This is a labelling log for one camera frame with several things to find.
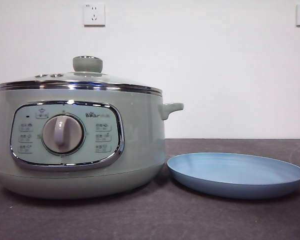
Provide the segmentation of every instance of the lid handle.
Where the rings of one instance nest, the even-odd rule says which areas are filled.
[[[73,69],[76,72],[101,73],[103,61],[95,56],[76,56],[73,58]]]

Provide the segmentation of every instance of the cooker base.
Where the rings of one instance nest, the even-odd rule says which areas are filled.
[[[0,182],[8,190],[42,199],[83,199],[106,196],[135,189],[149,182],[163,164],[118,174],[38,178],[14,176],[0,172]]]

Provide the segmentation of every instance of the glass lid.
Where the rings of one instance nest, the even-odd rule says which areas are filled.
[[[74,72],[39,74],[20,81],[0,84],[0,91],[19,89],[70,89],[136,92],[162,96],[158,88],[101,73],[103,61],[94,56],[73,58]]]

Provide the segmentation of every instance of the blue plate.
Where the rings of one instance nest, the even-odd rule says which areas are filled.
[[[262,156],[198,152],[174,156],[167,165],[181,184],[225,198],[275,198],[300,185],[299,166]]]

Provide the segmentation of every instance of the white wall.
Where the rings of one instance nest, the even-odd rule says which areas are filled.
[[[300,1],[103,2],[106,27],[83,27],[85,0],[0,0],[0,83],[93,55],[184,102],[167,138],[300,138]]]

